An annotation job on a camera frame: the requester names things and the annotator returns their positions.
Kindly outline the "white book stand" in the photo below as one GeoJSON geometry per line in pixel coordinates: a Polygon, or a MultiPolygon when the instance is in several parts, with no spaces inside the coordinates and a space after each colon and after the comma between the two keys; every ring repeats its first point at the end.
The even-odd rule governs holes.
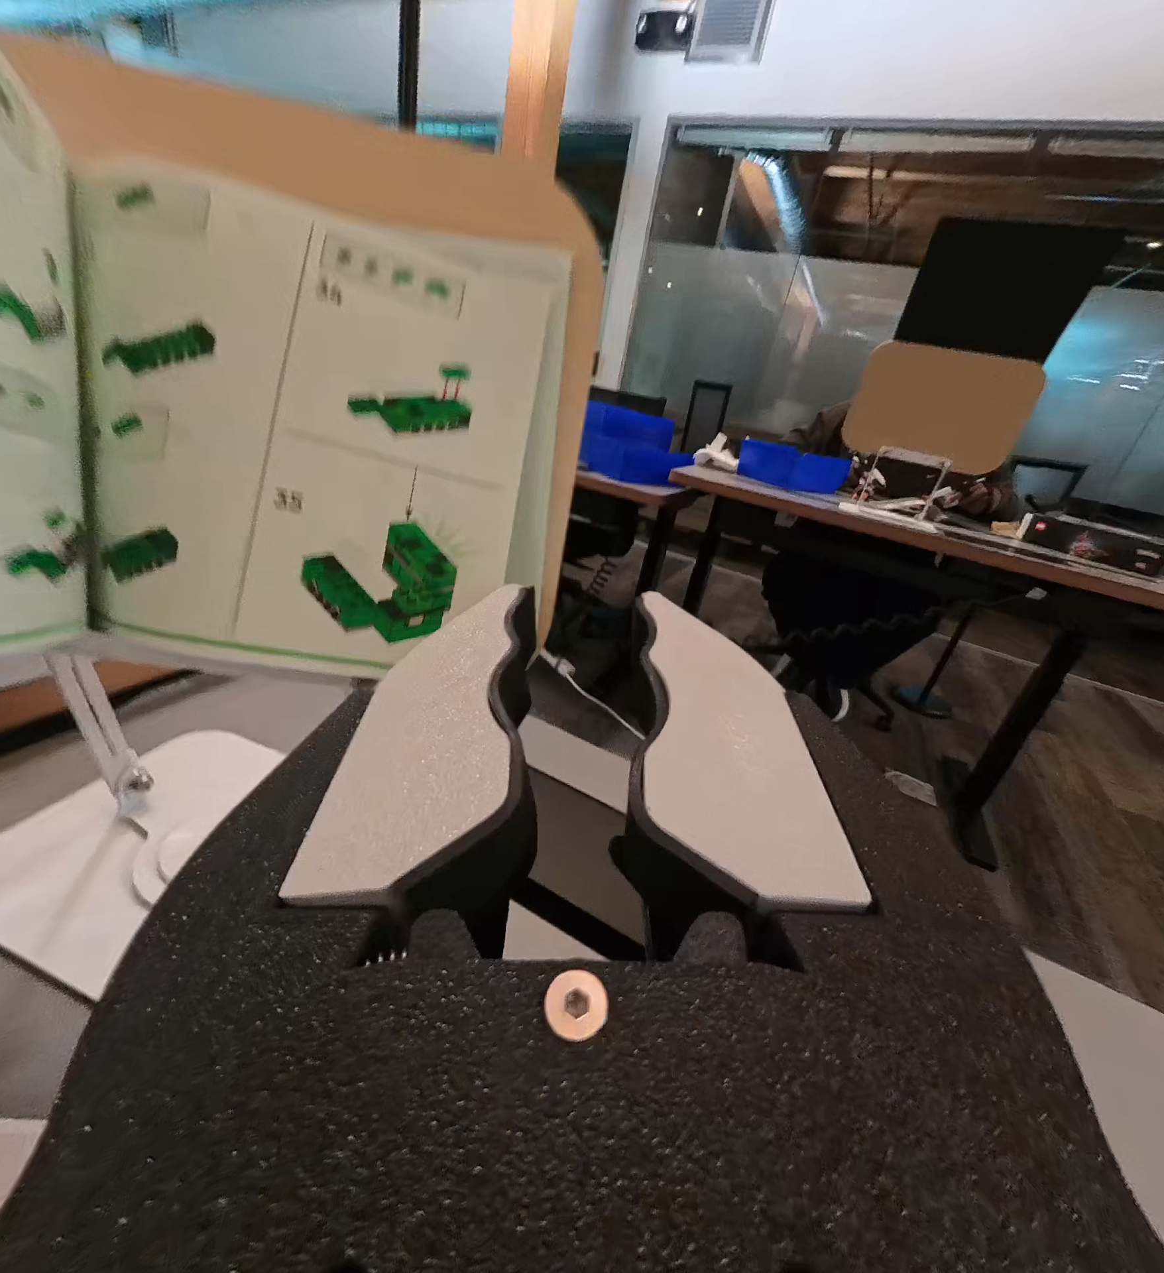
{"type": "Polygon", "coordinates": [[[98,778],[0,833],[0,954],[96,1003],[147,916],[284,753],[193,731],[138,753],[93,659],[47,668],[98,778]]]}

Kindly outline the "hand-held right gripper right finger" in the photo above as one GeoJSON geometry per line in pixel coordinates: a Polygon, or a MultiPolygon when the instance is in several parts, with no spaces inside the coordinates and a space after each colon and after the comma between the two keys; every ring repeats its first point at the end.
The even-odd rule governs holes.
{"type": "Polygon", "coordinates": [[[643,904],[644,950],[671,961],[705,914],[745,955],[794,963],[782,920],[864,916],[875,897],[780,683],[650,591],[635,602],[643,740],[610,859],[643,904]]]}

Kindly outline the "narrow brown table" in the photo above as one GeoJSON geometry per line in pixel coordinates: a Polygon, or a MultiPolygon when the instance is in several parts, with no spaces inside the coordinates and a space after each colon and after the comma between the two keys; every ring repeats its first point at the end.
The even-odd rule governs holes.
{"type": "Polygon", "coordinates": [[[688,485],[626,483],[586,468],[576,470],[575,489],[586,489],[593,495],[654,510],[654,525],[637,576],[635,595],[641,597],[646,591],[654,591],[667,559],[675,521],[684,508],[701,498],[701,493],[688,485]]]}

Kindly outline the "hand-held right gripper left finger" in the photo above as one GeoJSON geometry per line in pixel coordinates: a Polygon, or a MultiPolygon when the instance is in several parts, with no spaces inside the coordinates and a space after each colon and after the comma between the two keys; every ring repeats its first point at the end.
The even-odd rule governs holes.
{"type": "Polygon", "coordinates": [[[455,912],[501,959],[537,857],[520,725],[537,651],[531,587],[505,583],[376,685],[280,886],[291,908],[370,908],[406,937],[455,912]]]}

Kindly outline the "grey air vent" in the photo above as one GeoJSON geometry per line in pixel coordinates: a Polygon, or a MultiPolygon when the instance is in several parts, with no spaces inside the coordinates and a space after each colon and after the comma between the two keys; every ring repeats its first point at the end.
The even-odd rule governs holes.
{"type": "Polygon", "coordinates": [[[762,60],[775,2],[695,2],[688,62],[756,64],[762,60]]]}

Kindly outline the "brick instruction booklet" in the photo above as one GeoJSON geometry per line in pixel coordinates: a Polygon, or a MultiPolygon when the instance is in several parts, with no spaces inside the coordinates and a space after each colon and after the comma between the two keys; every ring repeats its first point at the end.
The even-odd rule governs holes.
{"type": "Polygon", "coordinates": [[[0,47],[0,659],[378,678],[533,593],[580,259],[497,158],[0,47]]]}

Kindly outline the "black mesh office chair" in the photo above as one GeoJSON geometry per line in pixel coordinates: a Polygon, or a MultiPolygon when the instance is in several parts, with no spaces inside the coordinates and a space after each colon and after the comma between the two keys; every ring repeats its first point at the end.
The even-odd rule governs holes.
{"type": "Polygon", "coordinates": [[[690,461],[724,430],[731,395],[729,383],[701,378],[694,381],[682,429],[682,451],[690,461]]]}

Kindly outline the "clear acrylic stand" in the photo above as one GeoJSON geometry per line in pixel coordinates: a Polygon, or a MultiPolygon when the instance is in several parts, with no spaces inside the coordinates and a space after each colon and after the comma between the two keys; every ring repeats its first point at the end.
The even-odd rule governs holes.
{"type": "Polygon", "coordinates": [[[860,461],[858,481],[845,504],[852,510],[928,521],[951,472],[951,459],[945,455],[881,447],[860,461]]]}

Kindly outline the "black printed box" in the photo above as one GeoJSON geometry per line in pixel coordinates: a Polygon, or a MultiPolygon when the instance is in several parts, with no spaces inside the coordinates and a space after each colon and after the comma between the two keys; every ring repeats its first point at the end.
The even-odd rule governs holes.
{"type": "Polygon", "coordinates": [[[1090,566],[1149,580],[1164,578],[1164,538],[1056,512],[1032,512],[1019,542],[1090,566]]]}

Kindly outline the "wooden pillar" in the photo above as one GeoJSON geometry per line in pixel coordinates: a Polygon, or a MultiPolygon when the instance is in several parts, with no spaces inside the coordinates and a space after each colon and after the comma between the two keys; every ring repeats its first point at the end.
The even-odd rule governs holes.
{"type": "Polygon", "coordinates": [[[514,2],[499,151],[556,177],[578,2],[514,2]]]}

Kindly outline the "long brown table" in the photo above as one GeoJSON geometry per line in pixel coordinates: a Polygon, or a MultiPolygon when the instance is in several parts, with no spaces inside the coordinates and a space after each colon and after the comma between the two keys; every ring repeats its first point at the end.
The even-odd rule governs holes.
{"type": "Polygon", "coordinates": [[[992,532],[884,517],[837,495],[792,493],[712,468],[680,466],[669,480],[673,485],[714,498],[688,578],[684,595],[688,614],[701,612],[724,532],[724,515],[731,504],[763,508],[792,515],[799,525],[814,523],[847,532],[854,544],[831,546],[833,561],[894,578],[905,576],[932,591],[941,589],[949,598],[988,598],[988,572],[1043,587],[1054,606],[1056,623],[1045,657],[1013,699],[973,767],[954,757],[939,761],[939,801],[951,833],[962,855],[986,870],[998,869],[986,808],[1087,646],[1126,627],[1138,612],[1164,614],[1164,578],[1141,578],[1053,551],[1030,551],[1028,546],[992,532]]]}

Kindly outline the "blue storage bin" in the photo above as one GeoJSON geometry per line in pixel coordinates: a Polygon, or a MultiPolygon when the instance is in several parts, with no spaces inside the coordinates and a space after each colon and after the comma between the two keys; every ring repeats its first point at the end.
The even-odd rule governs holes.
{"type": "Polygon", "coordinates": [[[756,483],[796,487],[801,451],[786,442],[745,438],[739,446],[737,474],[756,483]]]}
{"type": "Polygon", "coordinates": [[[694,455],[667,451],[620,436],[592,436],[580,463],[586,470],[626,485],[673,485],[671,472],[692,466],[694,455]]]}
{"type": "Polygon", "coordinates": [[[669,417],[635,408],[590,400],[584,417],[582,449],[599,438],[610,438],[637,447],[671,451],[677,425],[669,417]]]}
{"type": "Polygon", "coordinates": [[[799,451],[786,480],[786,489],[803,495],[835,495],[856,466],[854,457],[799,451]]]}

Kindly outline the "black pole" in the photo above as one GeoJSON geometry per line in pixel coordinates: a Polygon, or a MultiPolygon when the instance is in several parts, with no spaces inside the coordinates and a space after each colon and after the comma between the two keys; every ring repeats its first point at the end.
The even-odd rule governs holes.
{"type": "Polygon", "coordinates": [[[421,2],[401,0],[397,19],[397,126],[403,132],[416,132],[421,2]]]}

